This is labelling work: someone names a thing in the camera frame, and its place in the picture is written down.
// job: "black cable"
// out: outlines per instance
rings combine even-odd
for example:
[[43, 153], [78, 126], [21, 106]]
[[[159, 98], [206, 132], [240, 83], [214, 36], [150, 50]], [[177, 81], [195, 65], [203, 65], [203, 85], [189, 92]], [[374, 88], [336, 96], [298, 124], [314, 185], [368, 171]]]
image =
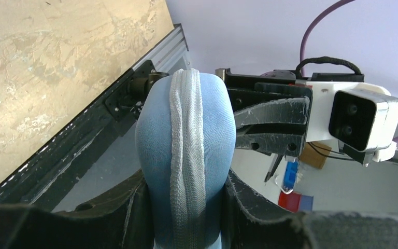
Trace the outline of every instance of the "black cable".
[[341, 153], [341, 152], [337, 152], [337, 151], [333, 151], [333, 150], [329, 150], [329, 149], [320, 147], [320, 146], [318, 146], [318, 145], [316, 145], [316, 144], [314, 144], [314, 143], [312, 143], [312, 142], [309, 142], [309, 143], [310, 143], [311, 145], [317, 147], [318, 149], [326, 150], [326, 151], [328, 151], [328, 152], [335, 153], [335, 154], [338, 154], [338, 155], [345, 155], [344, 153]]
[[346, 66], [349, 69], [353, 70], [356, 75], [362, 74], [361, 70], [353, 63], [343, 60], [343, 59], [338, 59], [338, 58], [333, 58], [333, 57], [328, 57], [328, 56], [323, 56], [323, 57], [318, 57], [318, 58], [308, 58], [304, 59], [302, 62], [298, 64], [295, 68], [295, 75], [297, 79], [303, 79], [303, 76], [301, 74], [301, 69], [303, 66], [309, 64], [309, 63], [315, 63], [315, 64], [334, 64], [334, 65], [342, 65]]
[[322, 156], [324, 156], [324, 157], [333, 158], [333, 159], [338, 159], [338, 160], [343, 160], [343, 161], [354, 161], [354, 160], [351, 159], [351, 158], [332, 157], [332, 156], [329, 156], [329, 155], [325, 155], [325, 154], [321, 153], [320, 151], [318, 151], [318, 150], [317, 150], [313, 145], [311, 145], [310, 143], [308, 143], [308, 144], [309, 144], [310, 147], [312, 147], [312, 149], [314, 149], [314, 151], [315, 151], [316, 153], [318, 153], [318, 154], [320, 154], [320, 155], [322, 155]]

